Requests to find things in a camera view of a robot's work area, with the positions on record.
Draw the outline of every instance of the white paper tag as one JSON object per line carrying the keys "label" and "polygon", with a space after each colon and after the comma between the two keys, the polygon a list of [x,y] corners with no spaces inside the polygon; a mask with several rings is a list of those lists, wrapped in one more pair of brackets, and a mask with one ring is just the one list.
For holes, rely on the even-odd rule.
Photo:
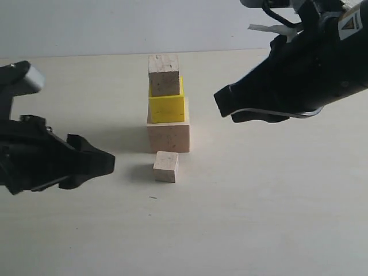
{"label": "white paper tag", "polygon": [[347,39],[363,29],[360,4],[347,11],[340,18],[338,28],[341,40]]}

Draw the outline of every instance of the yellow block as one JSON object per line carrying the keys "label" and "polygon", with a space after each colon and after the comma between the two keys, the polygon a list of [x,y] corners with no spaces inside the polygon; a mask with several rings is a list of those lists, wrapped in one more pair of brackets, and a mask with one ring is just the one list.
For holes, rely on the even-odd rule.
{"label": "yellow block", "polygon": [[180,95],[153,97],[149,88],[149,109],[152,123],[184,122],[185,94],[183,78],[180,77]]}

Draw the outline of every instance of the large wooden block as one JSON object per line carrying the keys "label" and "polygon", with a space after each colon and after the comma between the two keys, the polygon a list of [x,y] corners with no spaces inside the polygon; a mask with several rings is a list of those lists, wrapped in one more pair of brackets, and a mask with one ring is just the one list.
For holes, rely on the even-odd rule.
{"label": "large wooden block", "polygon": [[179,154],[176,152],[157,152],[154,164],[155,180],[175,183],[179,168]]}
{"label": "large wooden block", "polygon": [[189,104],[185,102],[185,121],[153,124],[148,108],[147,130],[151,152],[189,152],[190,151],[190,121]]}
{"label": "large wooden block", "polygon": [[150,55],[148,58],[148,76],[153,97],[180,94],[177,55]]}
{"label": "large wooden block", "polygon": [[184,122],[185,94],[182,77],[180,78],[180,95],[153,97],[152,89],[150,87],[149,102],[152,123]]}

